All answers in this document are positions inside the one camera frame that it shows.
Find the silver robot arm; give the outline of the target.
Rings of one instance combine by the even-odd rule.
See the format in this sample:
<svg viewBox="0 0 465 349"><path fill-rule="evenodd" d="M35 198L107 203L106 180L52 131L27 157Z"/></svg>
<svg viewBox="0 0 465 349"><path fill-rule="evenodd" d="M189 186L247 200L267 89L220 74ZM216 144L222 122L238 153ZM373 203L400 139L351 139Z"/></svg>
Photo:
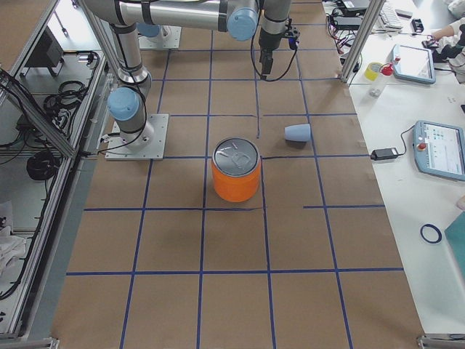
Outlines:
<svg viewBox="0 0 465 349"><path fill-rule="evenodd" d="M267 80L273 52L283 38L292 50L289 1L84 1L112 30L118 58L118 77L127 87L140 88L149 76L142 63L137 25L167 25L208 29L230 34L237 41L259 38L260 78Z"/></svg>

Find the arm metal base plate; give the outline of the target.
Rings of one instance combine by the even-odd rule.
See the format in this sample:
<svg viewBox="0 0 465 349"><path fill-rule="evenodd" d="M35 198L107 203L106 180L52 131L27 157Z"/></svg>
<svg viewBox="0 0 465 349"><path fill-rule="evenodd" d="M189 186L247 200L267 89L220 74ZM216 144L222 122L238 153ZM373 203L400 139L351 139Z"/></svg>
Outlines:
<svg viewBox="0 0 465 349"><path fill-rule="evenodd" d="M182 29L169 25L138 24L141 50L179 49Z"/></svg>
<svg viewBox="0 0 465 349"><path fill-rule="evenodd" d="M118 133L109 140L109 151L105 152L108 161L142 161L163 159L166 135L169 125L168 114L150 114L142 134L132 135L120 132L113 122L112 132Z"/></svg>

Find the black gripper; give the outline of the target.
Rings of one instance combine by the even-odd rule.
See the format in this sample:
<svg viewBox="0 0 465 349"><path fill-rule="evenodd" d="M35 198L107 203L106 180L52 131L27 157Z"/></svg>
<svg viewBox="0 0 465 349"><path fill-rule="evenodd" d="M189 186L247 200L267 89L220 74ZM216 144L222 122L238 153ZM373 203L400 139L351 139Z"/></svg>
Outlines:
<svg viewBox="0 0 465 349"><path fill-rule="evenodd" d="M261 63L261 74L270 75L273 65L273 50L262 48L260 51L259 62Z"/></svg>

